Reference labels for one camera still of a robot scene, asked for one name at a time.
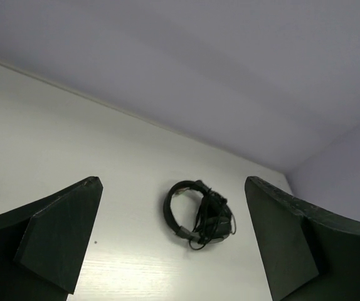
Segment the black headset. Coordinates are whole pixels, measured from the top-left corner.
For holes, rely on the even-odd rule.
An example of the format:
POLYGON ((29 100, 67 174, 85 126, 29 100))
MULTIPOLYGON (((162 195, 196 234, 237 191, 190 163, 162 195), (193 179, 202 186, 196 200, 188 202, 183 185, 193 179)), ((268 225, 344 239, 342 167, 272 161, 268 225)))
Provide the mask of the black headset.
POLYGON ((193 251, 221 243, 237 232, 236 218, 228 200, 202 180, 175 183, 163 200, 162 213, 168 227, 178 238, 187 240, 193 251), (191 230, 179 224, 172 211, 174 197, 186 191, 201 195, 191 230))

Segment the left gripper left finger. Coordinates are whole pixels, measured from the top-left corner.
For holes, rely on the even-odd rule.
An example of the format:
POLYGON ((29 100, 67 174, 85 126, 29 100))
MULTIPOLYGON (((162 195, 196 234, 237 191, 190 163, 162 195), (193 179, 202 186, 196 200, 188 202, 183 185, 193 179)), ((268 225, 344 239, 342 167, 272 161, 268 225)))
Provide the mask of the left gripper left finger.
POLYGON ((102 191, 92 176, 0 214, 0 300, 66 300, 74 293, 102 191))

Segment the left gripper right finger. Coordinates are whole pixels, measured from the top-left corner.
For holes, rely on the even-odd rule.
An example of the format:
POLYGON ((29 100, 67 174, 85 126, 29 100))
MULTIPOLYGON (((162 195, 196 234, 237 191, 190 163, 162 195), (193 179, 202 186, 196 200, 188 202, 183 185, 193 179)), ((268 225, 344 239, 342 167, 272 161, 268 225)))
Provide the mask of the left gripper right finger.
POLYGON ((245 194, 272 300, 360 300, 360 222, 257 176, 245 194))

